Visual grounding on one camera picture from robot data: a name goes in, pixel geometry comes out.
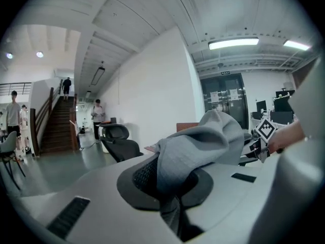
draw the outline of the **balcony railing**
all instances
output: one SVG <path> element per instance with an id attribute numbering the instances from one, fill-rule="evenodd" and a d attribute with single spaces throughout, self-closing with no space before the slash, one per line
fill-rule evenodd
<path id="1" fill-rule="evenodd" d="M 28 95 L 30 87 L 30 82 L 0 84 L 0 96 L 9 96 L 13 90 L 17 91 L 17 94 Z"/>

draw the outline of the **office chair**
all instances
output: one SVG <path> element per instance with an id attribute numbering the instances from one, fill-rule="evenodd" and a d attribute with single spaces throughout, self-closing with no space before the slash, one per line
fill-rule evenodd
<path id="1" fill-rule="evenodd" d="M 23 170 L 21 169 L 19 162 L 15 155 L 16 137 L 17 137 L 17 132 L 13 131 L 9 134 L 9 136 L 7 137 L 5 142 L 0 144 L 0 161 L 2 161 L 4 163 L 5 169 L 9 175 L 9 177 L 11 178 L 12 182 L 15 184 L 17 189 L 20 190 L 20 187 L 18 186 L 18 184 L 16 183 L 16 181 L 14 179 L 14 175 L 13 175 L 13 172 L 11 169 L 11 164 L 10 164 L 11 160 L 15 161 L 19 167 L 19 170 L 23 174 L 23 176 L 26 177 L 26 175 L 24 174 Z"/>
<path id="2" fill-rule="evenodd" d="M 122 162 L 134 157 L 143 156 L 140 152 L 139 145 L 133 141 L 128 140 L 129 132 L 127 128 L 120 124 L 100 124 L 103 128 L 101 142 L 116 160 Z"/>

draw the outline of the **door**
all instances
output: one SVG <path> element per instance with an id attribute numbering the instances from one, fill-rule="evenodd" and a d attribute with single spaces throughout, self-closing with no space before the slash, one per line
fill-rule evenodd
<path id="1" fill-rule="evenodd" d="M 248 129 L 247 100 L 241 74 L 203 79 L 201 84 L 206 111 L 216 108 L 232 116 L 242 129 Z"/>

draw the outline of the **gray chair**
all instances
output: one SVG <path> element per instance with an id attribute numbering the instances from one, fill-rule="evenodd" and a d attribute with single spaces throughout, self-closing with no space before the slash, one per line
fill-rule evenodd
<path id="1" fill-rule="evenodd" d="M 7 137 L 7 139 L 5 140 L 4 143 L 0 144 L 0 161 L 3 162 L 5 169 L 8 172 L 9 177 L 11 178 L 12 182 L 15 184 L 15 186 L 17 187 L 17 189 L 20 190 L 20 187 L 18 186 L 18 184 L 16 183 L 15 179 L 14 179 L 14 175 L 11 169 L 11 164 L 10 161 L 15 161 L 21 171 L 21 173 L 23 174 L 24 177 L 26 177 L 26 175 L 24 174 L 23 170 L 21 169 L 19 162 L 16 158 L 15 155 L 15 149 L 16 149 L 16 137 L 17 137 L 17 132 L 11 132 L 9 134 L 9 136 Z"/>

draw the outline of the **black slot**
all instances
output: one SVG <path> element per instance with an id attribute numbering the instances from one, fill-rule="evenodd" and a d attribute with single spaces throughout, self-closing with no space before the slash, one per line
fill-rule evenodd
<path id="1" fill-rule="evenodd" d="M 88 199 L 75 197 L 47 226 L 47 229 L 65 239 L 89 203 Z"/>
<path id="2" fill-rule="evenodd" d="M 232 178 L 242 180 L 242 181 L 247 181 L 247 182 L 255 182 L 256 177 L 255 176 L 250 176 L 242 173 L 234 173 L 232 175 Z"/>

